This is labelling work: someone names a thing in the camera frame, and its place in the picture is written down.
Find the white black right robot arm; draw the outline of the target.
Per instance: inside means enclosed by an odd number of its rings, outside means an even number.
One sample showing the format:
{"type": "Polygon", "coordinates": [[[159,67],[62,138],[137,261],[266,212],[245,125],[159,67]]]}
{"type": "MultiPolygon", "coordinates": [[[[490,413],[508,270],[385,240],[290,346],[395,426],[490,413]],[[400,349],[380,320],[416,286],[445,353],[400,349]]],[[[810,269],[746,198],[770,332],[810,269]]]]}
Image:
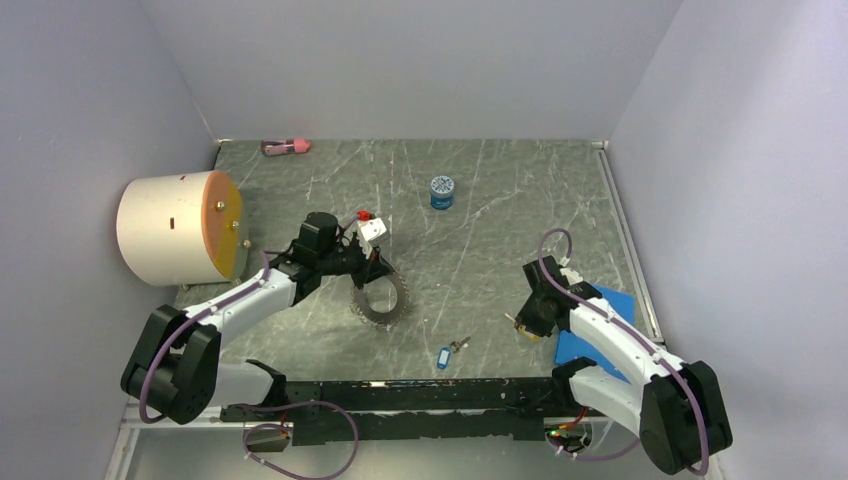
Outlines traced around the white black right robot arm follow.
{"type": "Polygon", "coordinates": [[[530,294],[516,316],[537,337],[570,334],[598,358],[581,355],[552,370],[550,402],[561,414],[595,410],[631,432],[660,471],[703,475],[733,433],[715,371],[658,347],[630,325],[594,285],[572,282],[550,257],[522,267],[530,294]]]}

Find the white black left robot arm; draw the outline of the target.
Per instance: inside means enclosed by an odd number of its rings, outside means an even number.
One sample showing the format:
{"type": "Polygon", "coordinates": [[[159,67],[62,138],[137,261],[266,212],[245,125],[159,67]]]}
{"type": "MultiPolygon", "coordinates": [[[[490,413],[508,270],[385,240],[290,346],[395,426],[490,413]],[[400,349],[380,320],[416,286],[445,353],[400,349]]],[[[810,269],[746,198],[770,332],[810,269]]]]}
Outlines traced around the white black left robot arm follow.
{"type": "Polygon", "coordinates": [[[140,420],[194,421],[208,407],[238,406],[262,420],[277,418],[291,400],[286,376],[256,360],[224,364],[222,350],[268,317],[294,307],[326,277],[347,276],[361,290],[397,271],[381,252],[391,229],[361,210],[347,223],[311,212],[289,246],[264,251],[260,270],[203,303],[155,309],[120,380],[138,402],[140,420]]]}

